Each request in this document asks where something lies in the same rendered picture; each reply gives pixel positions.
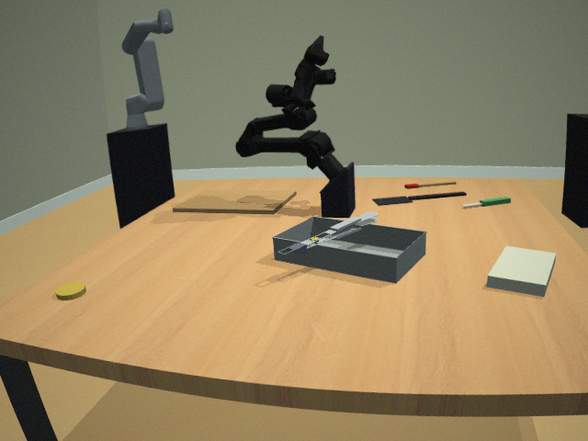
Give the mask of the yellow flat disc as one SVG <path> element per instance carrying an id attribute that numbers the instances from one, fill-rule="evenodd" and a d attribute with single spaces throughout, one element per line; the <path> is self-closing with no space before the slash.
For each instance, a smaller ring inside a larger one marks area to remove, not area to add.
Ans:
<path id="1" fill-rule="evenodd" d="M 74 282 L 57 288 L 55 293 L 58 300 L 74 300 L 82 297 L 86 293 L 86 288 L 84 284 Z"/>

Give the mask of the light wooden board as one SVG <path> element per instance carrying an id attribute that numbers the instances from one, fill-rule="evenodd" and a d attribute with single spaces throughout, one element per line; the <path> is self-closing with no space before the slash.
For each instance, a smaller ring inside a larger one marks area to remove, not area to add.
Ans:
<path id="1" fill-rule="evenodd" d="M 173 212 L 275 214 L 296 190 L 205 190 L 173 207 Z"/>

